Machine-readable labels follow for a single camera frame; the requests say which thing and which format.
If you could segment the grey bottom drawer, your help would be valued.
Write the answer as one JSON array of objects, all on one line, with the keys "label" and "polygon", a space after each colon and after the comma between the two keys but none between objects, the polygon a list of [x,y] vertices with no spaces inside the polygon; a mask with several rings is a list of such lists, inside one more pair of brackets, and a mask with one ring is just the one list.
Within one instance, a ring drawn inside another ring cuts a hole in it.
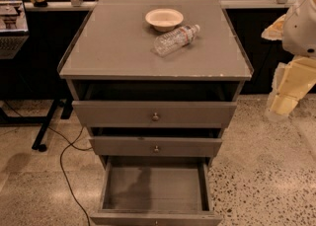
[{"label": "grey bottom drawer", "polygon": [[205,158],[105,159],[98,226],[217,226]]}]

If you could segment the grey drawer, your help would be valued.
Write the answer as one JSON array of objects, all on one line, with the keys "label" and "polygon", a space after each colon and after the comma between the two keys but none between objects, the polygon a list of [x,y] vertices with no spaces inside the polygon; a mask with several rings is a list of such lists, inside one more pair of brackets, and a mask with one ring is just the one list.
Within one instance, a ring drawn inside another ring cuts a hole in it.
[{"label": "grey drawer", "polygon": [[98,226],[217,226],[205,158],[105,159]]},{"label": "grey drawer", "polygon": [[89,141],[97,155],[212,157],[221,146],[219,138],[106,137]]},{"label": "grey drawer", "polygon": [[236,110],[234,102],[74,101],[89,127],[224,128]]}]

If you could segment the grey drawer cabinet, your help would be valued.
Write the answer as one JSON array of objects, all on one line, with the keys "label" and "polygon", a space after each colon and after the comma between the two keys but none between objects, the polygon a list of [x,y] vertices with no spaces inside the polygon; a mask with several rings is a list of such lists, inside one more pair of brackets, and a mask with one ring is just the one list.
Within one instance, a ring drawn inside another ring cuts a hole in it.
[{"label": "grey drawer cabinet", "polygon": [[[200,26],[189,45],[161,57],[146,21],[157,8]],[[218,0],[99,0],[59,65],[74,101],[234,102],[252,66]],[[89,138],[219,138],[224,128],[89,127]]]}]

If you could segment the grey middle drawer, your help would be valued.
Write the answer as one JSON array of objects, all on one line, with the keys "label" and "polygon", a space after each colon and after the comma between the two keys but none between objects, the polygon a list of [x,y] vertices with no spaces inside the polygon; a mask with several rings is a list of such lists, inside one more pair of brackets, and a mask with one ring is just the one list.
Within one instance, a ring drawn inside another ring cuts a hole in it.
[{"label": "grey middle drawer", "polygon": [[106,137],[89,141],[97,155],[212,157],[221,146],[219,138]]}]

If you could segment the grey top drawer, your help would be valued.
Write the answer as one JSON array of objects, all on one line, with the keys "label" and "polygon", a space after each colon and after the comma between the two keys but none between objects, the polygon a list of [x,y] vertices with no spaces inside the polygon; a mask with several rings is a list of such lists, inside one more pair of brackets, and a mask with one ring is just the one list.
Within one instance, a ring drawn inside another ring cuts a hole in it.
[{"label": "grey top drawer", "polygon": [[234,102],[74,101],[89,127],[224,128],[236,110]]}]

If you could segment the clear plastic water bottle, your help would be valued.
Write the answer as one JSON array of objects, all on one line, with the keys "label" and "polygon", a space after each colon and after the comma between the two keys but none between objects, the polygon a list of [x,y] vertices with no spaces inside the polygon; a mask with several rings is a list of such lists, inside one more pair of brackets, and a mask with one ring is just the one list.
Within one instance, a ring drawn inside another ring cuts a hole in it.
[{"label": "clear plastic water bottle", "polygon": [[199,31],[199,25],[178,27],[171,32],[157,37],[154,40],[154,49],[160,56],[166,56],[190,44],[197,37]]}]

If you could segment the white paper bowl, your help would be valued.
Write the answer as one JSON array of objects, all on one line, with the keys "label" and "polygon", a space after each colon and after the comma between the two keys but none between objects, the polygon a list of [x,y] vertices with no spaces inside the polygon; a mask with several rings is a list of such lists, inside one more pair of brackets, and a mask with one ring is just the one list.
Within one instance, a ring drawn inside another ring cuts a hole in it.
[{"label": "white paper bowl", "polygon": [[174,9],[155,9],[145,16],[145,21],[156,31],[162,33],[173,30],[183,19],[183,14]]}]

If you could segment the open laptop computer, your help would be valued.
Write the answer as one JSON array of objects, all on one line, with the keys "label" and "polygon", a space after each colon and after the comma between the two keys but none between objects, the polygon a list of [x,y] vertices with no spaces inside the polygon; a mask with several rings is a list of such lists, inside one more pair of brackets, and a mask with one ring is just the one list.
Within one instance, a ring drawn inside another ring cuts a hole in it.
[{"label": "open laptop computer", "polygon": [[13,59],[29,37],[22,0],[0,0],[0,59]]}]

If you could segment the black desk frame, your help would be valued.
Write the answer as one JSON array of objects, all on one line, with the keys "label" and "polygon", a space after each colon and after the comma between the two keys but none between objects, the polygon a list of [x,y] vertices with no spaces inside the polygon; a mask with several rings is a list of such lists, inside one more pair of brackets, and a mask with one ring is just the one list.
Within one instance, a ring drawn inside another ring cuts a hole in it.
[{"label": "black desk frame", "polygon": [[[7,115],[4,111],[4,107],[7,106],[16,116]],[[59,99],[53,100],[51,106],[44,116],[22,116],[17,113],[9,104],[5,101],[0,102],[0,125],[1,126],[14,126],[14,125],[39,125],[40,129],[36,139],[32,145],[32,149],[40,152],[44,152],[47,147],[42,143],[42,139],[50,125],[53,115],[58,107],[62,107],[63,111],[61,114],[62,119],[69,119],[73,108],[71,107],[71,101],[61,101]]]}]

